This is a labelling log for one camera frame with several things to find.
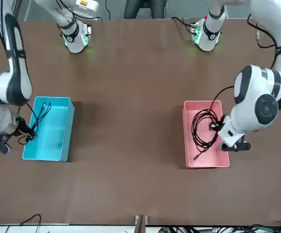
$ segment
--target white robotic arm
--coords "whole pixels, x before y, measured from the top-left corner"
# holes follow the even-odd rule
[[[219,6],[219,4],[216,6],[217,2],[239,3],[238,0],[217,0],[213,4],[216,9]],[[222,128],[218,132],[225,143],[222,145],[223,150],[249,149],[240,148],[242,145],[239,139],[248,132],[257,131],[272,124],[277,118],[278,110],[281,109],[281,0],[251,0],[251,15],[272,36],[276,48],[275,60],[272,69],[249,65],[236,77],[234,84],[236,105],[231,114],[225,116]],[[208,16],[203,28],[214,25],[215,29],[220,31],[223,21],[217,18],[215,23],[207,25],[207,21],[211,22],[211,20],[213,18]],[[217,38],[210,40],[207,35],[208,32],[205,36],[201,34],[197,45],[202,50],[210,51],[214,49]]]
[[[91,26],[82,23],[76,15],[87,19],[95,18],[98,2],[94,0],[35,0],[35,2],[57,21],[70,52],[79,53],[88,46]]]
[[[34,132],[25,120],[11,112],[4,104],[22,106],[32,95],[32,84],[26,66],[26,54],[17,20],[11,15],[11,7],[4,3],[0,12],[0,32],[2,43],[8,58],[9,71],[0,72],[0,151],[10,149],[7,140],[11,135],[25,135],[33,138]]]

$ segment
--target brown table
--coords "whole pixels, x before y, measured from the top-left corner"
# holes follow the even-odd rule
[[[172,20],[93,23],[91,48],[71,54],[55,22],[22,24],[37,95],[75,105],[69,163],[0,154],[0,223],[40,213],[43,223],[249,225],[281,221],[281,112],[250,133],[231,166],[185,169],[182,105],[212,100],[247,64],[269,67],[245,20],[226,20],[216,50],[201,52]],[[0,69],[7,69],[0,46]],[[233,106],[224,93],[223,109]],[[27,107],[20,113],[30,118]]]

